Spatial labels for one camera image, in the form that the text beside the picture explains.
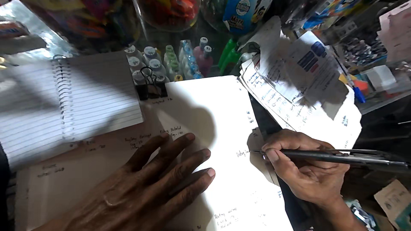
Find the notebook page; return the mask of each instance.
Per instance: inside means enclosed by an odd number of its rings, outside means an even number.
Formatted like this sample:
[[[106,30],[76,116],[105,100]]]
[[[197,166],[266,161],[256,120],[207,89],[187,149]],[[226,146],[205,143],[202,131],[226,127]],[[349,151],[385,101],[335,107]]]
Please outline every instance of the notebook page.
[[[0,142],[12,169],[72,149],[63,141],[50,61],[2,70],[0,81]]]
[[[272,183],[261,156],[249,153],[249,149],[261,148],[262,138],[248,93],[236,77],[172,82],[166,87],[168,98],[142,102],[144,123],[103,134],[29,169],[28,188],[17,182],[18,191],[29,189],[24,230],[67,211],[161,132],[168,132],[172,139],[195,133],[195,143],[179,158],[207,147],[211,158],[197,170],[216,170],[211,186],[168,228],[292,230],[280,187]]]
[[[67,59],[65,138],[79,141],[143,122],[124,52]]]

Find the pink bottle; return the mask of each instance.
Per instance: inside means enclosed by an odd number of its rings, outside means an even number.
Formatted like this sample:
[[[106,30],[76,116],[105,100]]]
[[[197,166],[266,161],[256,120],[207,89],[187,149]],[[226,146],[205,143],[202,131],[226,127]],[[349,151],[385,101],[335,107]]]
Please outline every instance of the pink bottle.
[[[205,46],[204,52],[196,59],[197,65],[199,66],[199,71],[204,77],[207,77],[213,63],[212,57],[210,55],[211,51],[212,49],[210,46]]]
[[[194,57],[196,57],[196,60],[199,59],[199,57],[203,54],[204,47],[207,45],[207,43],[208,43],[208,39],[206,37],[200,38],[200,45],[196,46],[193,49],[193,54],[194,54]]]

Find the hand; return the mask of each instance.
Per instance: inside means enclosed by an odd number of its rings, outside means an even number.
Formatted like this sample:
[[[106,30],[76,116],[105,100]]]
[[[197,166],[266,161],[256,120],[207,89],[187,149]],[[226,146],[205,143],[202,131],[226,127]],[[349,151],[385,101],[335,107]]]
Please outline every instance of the hand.
[[[325,208],[341,200],[341,186],[349,165],[307,161],[309,165],[298,168],[280,150],[324,150],[326,148],[333,148],[333,146],[304,133],[284,129],[272,135],[262,150],[266,152],[277,175],[288,184],[296,197]]]
[[[193,142],[195,136],[188,133],[162,147],[158,155],[145,165],[151,154],[168,139],[167,133],[151,138],[124,166],[92,189],[71,211],[36,230],[162,229],[171,218],[206,190],[215,176],[212,168],[205,170],[195,182],[175,196],[170,195],[181,181],[210,158],[211,152],[203,149],[193,153],[160,178],[160,174]]]

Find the spiral notebook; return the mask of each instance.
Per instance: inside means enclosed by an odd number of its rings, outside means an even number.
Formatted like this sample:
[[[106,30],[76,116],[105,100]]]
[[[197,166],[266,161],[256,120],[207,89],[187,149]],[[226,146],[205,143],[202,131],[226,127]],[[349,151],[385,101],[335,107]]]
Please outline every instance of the spiral notebook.
[[[0,142],[12,169],[143,122],[122,51],[8,68],[0,98]]]

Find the notebook spiral binding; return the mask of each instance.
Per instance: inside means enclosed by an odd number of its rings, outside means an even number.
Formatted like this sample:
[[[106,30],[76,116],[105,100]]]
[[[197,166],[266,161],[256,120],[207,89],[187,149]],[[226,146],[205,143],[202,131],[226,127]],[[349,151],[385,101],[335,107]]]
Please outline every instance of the notebook spiral binding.
[[[74,133],[71,133],[71,131],[74,130],[74,114],[71,113],[73,111],[71,108],[73,107],[73,97],[71,96],[72,81],[70,63],[64,55],[55,55],[50,61],[57,96],[60,101],[63,139],[66,139],[67,136],[74,135]]]

